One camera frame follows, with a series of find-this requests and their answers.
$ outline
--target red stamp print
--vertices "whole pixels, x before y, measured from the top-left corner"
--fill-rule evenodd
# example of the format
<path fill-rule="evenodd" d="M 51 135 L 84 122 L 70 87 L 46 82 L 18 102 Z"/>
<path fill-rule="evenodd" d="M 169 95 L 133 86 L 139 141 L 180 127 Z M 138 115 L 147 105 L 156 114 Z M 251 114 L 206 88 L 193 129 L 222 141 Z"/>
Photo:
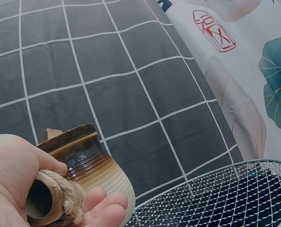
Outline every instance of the red stamp print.
<path fill-rule="evenodd" d="M 211 15 L 201 10 L 193 11 L 195 24 L 219 52 L 227 52 L 236 47 L 236 42 L 228 31 Z"/>

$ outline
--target twine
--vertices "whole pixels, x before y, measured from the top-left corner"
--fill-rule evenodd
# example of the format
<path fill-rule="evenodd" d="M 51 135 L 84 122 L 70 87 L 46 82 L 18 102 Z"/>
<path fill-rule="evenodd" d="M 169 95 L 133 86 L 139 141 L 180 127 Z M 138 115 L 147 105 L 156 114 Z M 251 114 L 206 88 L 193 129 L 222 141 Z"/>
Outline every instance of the twine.
<path fill-rule="evenodd" d="M 64 194 L 64 216 L 60 220 L 48 224 L 47 227 L 67 227 L 72 224 L 79 225 L 82 223 L 85 218 L 85 213 L 82 209 L 82 202 L 85 197 L 84 189 L 58 173 L 49 170 L 40 170 L 40 172 L 54 179 Z"/>

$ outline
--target metal grill rack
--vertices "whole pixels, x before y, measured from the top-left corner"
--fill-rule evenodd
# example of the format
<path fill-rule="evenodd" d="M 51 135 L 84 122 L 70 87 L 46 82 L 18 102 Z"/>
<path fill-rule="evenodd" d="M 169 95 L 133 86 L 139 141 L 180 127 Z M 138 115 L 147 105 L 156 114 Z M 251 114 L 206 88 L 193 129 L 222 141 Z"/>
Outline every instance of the metal grill rack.
<path fill-rule="evenodd" d="M 127 227 L 281 227 L 281 162 L 215 170 L 138 206 Z"/>

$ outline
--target ceramic jar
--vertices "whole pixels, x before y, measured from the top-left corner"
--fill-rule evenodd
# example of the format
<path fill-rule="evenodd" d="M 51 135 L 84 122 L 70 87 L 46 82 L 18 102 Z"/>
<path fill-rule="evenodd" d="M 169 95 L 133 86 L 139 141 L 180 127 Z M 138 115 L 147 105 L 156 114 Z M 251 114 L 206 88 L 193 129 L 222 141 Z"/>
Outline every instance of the ceramic jar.
<path fill-rule="evenodd" d="M 128 208 L 121 224 L 124 226 L 134 211 L 134 189 L 120 166 L 103 150 L 97 137 L 94 126 L 86 124 L 56 135 L 39 144 L 38 148 L 64 162 L 68 166 L 66 177 L 79 183 L 86 191 L 100 186 L 107 194 L 125 194 Z"/>

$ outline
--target dark gray tablecloth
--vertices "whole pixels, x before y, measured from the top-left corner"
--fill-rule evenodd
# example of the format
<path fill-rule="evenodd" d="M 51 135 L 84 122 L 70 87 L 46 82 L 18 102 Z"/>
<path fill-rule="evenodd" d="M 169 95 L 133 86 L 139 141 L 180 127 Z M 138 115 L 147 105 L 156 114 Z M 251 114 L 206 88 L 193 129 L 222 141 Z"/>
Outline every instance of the dark gray tablecloth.
<path fill-rule="evenodd" d="M 0 133 L 92 122 L 137 204 L 242 160 L 155 0 L 0 0 Z"/>

